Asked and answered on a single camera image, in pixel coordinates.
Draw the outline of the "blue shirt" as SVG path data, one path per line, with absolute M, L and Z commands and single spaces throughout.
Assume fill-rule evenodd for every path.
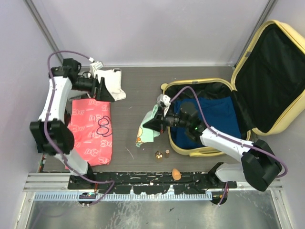
M 178 113 L 182 104 L 190 102 L 195 105 L 196 109 L 199 109 L 198 106 L 201 107 L 209 126 L 215 127 L 219 131 L 233 137 L 241 138 L 236 113 L 230 97 L 216 100 L 208 100 L 199 97 L 198 100 L 199 103 L 197 103 L 195 99 L 175 101 L 173 104 L 174 112 Z M 204 147 L 201 143 L 196 143 L 189 139 L 185 134 L 185 129 L 182 127 L 172 127 L 171 138 L 173 143 L 181 149 L 190 150 Z

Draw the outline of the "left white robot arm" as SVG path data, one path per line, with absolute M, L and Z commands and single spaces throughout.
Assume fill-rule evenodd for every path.
M 66 103 L 71 90 L 89 93 L 97 101 L 114 102 L 106 86 L 106 78 L 91 70 L 91 77 L 80 76 L 81 63 L 73 58 L 63 60 L 61 66 L 49 67 L 49 91 L 45 106 L 30 132 L 42 152 L 61 161 L 72 179 L 84 189 L 95 183 L 92 167 L 74 148 L 74 135 L 65 124 Z

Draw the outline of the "mint green cartoon cloth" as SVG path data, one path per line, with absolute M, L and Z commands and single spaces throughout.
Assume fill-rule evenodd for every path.
M 138 128 L 138 134 L 137 134 L 137 139 L 136 139 L 136 147 L 140 147 L 144 143 L 151 143 L 154 141 L 156 137 L 160 135 L 159 131 L 155 131 L 149 128 L 143 127 L 145 123 L 148 121 L 151 121 L 154 116 L 156 115 L 158 110 L 158 105 L 156 104 L 152 110 L 150 110 L 142 120 L 139 128 Z

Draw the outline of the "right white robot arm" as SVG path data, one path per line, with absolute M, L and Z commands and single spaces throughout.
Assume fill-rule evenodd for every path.
M 217 149 L 237 161 L 236 164 L 216 164 L 209 171 L 211 186 L 219 188 L 225 182 L 247 182 L 258 191 L 266 191 L 282 171 L 279 159 L 265 141 L 246 141 L 208 127 L 199 118 L 193 103 L 182 104 L 177 114 L 164 110 L 164 106 L 158 105 L 156 114 L 144 122 L 143 127 L 158 132 L 166 127 L 182 127 L 192 141 Z

